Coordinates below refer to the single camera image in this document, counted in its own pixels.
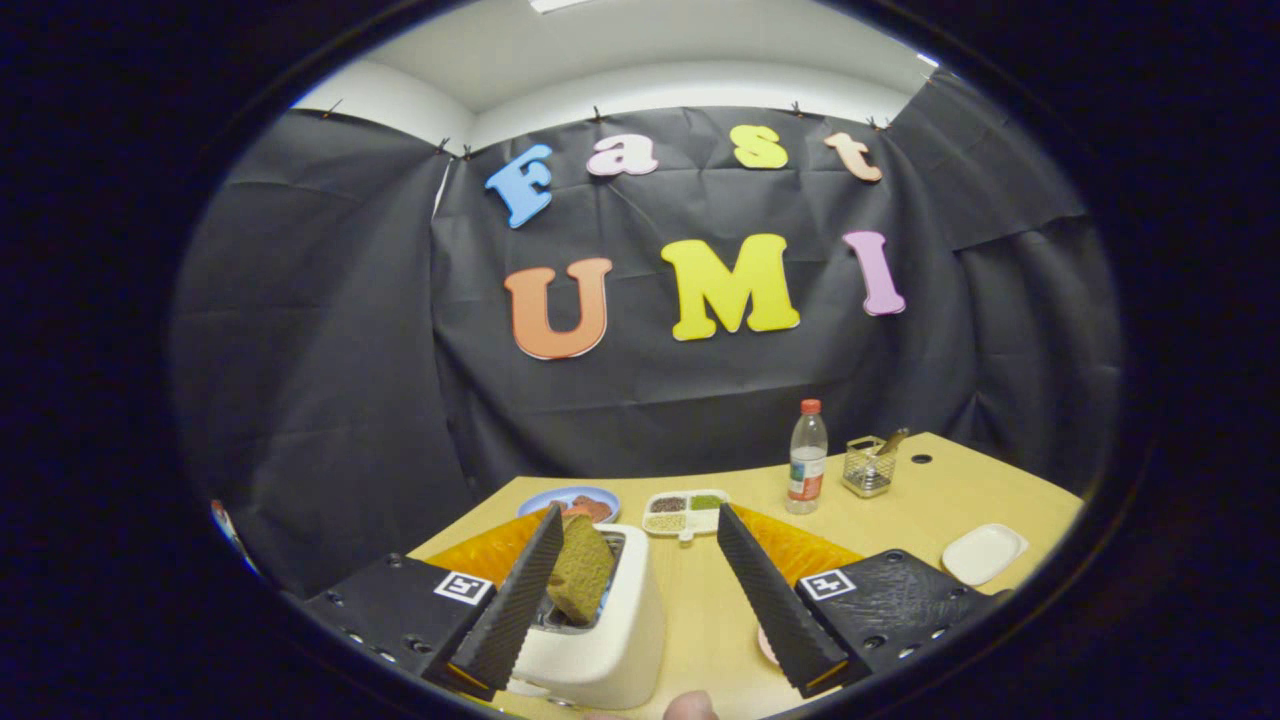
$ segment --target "pink letter i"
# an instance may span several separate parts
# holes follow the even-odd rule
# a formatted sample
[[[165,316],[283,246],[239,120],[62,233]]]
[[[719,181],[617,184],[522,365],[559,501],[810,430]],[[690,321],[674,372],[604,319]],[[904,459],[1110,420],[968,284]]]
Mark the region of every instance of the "pink letter i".
[[[867,283],[867,301],[863,310],[868,315],[892,315],[906,310],[906,300],[893,290],[893,277],[884,260],[884,236],[878,232],[845,233],[845,242],[858,255]]]

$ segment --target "water bottle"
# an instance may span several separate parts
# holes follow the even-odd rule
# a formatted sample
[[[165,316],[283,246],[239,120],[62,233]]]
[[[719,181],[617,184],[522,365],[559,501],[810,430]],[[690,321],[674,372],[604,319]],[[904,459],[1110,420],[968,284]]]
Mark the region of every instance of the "water bottle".
[[[822,475],[827,469],[827,425],[822,423],[822,401],[800,402],[800,420],[791,432],[791,483],[787,487],[787,512],[805,515],[818,507]]]

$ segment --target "black backdrop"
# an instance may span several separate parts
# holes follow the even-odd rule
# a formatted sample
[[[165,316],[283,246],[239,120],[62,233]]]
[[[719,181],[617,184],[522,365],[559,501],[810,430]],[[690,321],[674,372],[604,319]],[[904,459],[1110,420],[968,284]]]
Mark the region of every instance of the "black backdrop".
[[[447,163],[381,126],[291,113],[227,177],[179,277],[173,387],[193,480],[298,594],[475,502],[422,320]]]
[[[744,168],[728,137],[739,124],[773,128],[787,165]],[[879,182],[823,145],[836,132],[869,147]],[[657,172],[588,173],[593,145],[621,133],[654,141]],[[553,149],[553,200],[511,229],[485,181],[535,143]],[[664,109],[513,138],[453,160],[444,181],[448,158],[381,126],[292,111],[192,242],[173,343],[187,454],[293,592],[415,547],[517,474],[782,462],[804,397],[823,400],[832,451],[908,425],[1076,493],[1105,464],[1121,348],[1094,223],[1011,118],[951,76],[886,129]],[[863,310],[841,240],[854,231],[886,237],[905,311]],[[800,324],[672,338],[662,247],[704,240],[732,268],[755,233],[787,241]],[[564,268],[602,256],[602,342],[563,360],[521,352],[504,278],[557,269],[549,320],[567,329],[579,295]]]

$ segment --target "yellow letter m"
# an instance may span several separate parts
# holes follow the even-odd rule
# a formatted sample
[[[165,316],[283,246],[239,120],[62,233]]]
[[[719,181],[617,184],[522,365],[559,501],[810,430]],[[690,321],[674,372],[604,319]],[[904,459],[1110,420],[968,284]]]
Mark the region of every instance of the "yellow letter m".
[[[786,247],[782,236],[753,234],[742,241],[732,272],[701,240],[681,240],[663,247],[662,259],[676,268],[680,295],[680,322],[671,328],[671,334],[676,340],[703,340],[716,334],[716,323],[707,316],[707,304],[724,329],[736,333],[746,313],[748,297],[751,315],[746,327],[753,331],[785,331],[799,325],[800,313],[791,306],[787,278],[782,273]]]

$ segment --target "seeds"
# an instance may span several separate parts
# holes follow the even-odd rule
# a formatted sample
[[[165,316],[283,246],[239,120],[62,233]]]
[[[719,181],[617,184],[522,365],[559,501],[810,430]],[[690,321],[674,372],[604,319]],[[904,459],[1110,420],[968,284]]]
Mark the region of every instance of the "seeds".
[[[658,533],[666,533],[671,530],[685,529],[685,516],[684,515],[655,515],[644,521],[644,528],[646,530],[654,530]]]
[[[716,510],[719,507],[721,498],[714,495],[695,495],[692,509],[694,510]]]
[[[649,503],[649,512],[672,512],[685,509],[684,497],[659,497]]]

